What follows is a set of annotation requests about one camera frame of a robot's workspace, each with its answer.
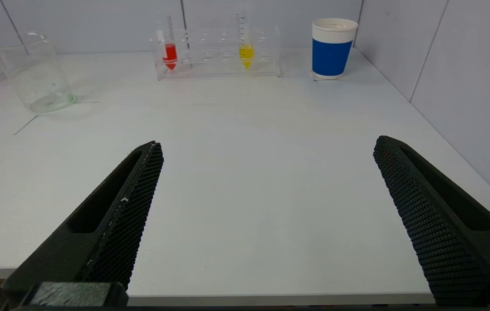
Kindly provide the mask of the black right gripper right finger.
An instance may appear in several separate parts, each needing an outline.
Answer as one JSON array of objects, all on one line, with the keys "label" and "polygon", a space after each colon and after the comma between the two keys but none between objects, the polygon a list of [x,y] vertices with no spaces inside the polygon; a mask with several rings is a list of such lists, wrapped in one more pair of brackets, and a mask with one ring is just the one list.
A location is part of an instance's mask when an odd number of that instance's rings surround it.
[{"label": "black right gripper right finger", "polygon": [[373,157],[438,306],[490,306],[490,212],[409,145]]}]

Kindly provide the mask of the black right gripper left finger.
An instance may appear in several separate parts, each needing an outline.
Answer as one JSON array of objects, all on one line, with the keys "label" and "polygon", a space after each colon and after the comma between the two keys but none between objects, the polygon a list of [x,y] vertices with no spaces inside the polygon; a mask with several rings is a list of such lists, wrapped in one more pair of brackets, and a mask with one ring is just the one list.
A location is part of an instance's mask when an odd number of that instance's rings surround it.
[{"label": "black right gripper left finger", "polygon": [[161,144],[132,150],[5,280],[6,309],[124,309],[163,167]]}]

